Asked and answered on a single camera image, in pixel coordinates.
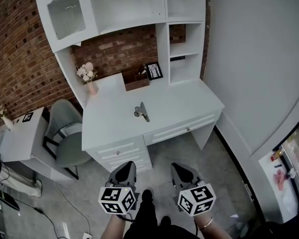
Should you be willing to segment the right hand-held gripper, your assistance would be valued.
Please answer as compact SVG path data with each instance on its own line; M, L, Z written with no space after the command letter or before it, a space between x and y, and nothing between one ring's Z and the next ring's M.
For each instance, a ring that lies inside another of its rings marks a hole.
M172 183L176 189L174 201L180 211L195 217L208 212L216 200L210 184L201 179L198 171L181 163L171 164Z

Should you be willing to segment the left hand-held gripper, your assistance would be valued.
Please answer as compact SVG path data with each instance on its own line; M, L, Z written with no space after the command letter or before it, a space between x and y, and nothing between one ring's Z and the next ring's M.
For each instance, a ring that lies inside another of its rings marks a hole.
M101 187L98 202L107 214L126 215L135 210L139 194L136 193L136 165L128 161L113 170L104 187Z

